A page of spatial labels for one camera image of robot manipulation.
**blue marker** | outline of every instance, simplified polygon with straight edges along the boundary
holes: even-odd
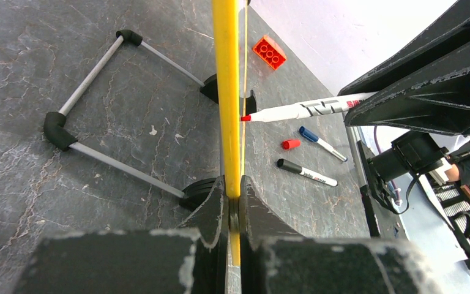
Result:
[[[345,161],[348,160],[347,157],[343,156],[341,153],[336,151],[336,149],[334,149],[334,147],[332,147],[330,144],[328,144],[324,140],[320,139],[318,136],[313,134],[313,132],[311,132],[310,130],[308,130],[304,127],[300,127],[299,132],[302,136],[304,136],[304,138],[306,138],[307,140],[309,140],[311,142],[318,143],[320,146],[325,148],[325,150],[330,152],[332,155],[334,155],[335,157],[337,157],[341,161],[345,162]]]

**yellow pole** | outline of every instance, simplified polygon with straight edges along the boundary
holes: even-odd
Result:
[[[237,0],[212,0],[215,62],[226,194],[241,196],[239,18]],[[234,265],[240,265],[239,232],[230,232]]]

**red marker cap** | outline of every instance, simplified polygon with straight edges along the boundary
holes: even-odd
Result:
[[[282,142],[282,148],[284,150],[289,150],[300,146],[300,144],[302,144],[302,142],[298,139],[289,139]]]

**marker cap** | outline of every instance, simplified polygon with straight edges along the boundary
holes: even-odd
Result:
[[[294,164],[288,160],[285,160],[283,158],[279,159],[277,161],[277,166],[283,170],[286,170],[291,173],[301,173],[302,172],[302,167],[300,165]]]
[[[282,148],[284,150],[289,150],[300,146],[300,144],[302,144],[302,142],[298,139],[289,139],[282,142]]]
[[[319,139],[318,136],[313,134],[310,130],[306,129],[305,127],[300,127],[298,131],[300,132],[302,136],[304,136],[304,138],[306,138],[307,140],[311,142],[317,142]]]

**blue marker cap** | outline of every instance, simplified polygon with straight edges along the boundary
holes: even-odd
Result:
[[[318,139],[319,139],[318,136],[316,136],[310,130],[308,130],[304,127],[300,127],[299,132],[302,136],[304,136],[304,138],[306,138],[307,140],[309,140],[311,142],[317,142]]]

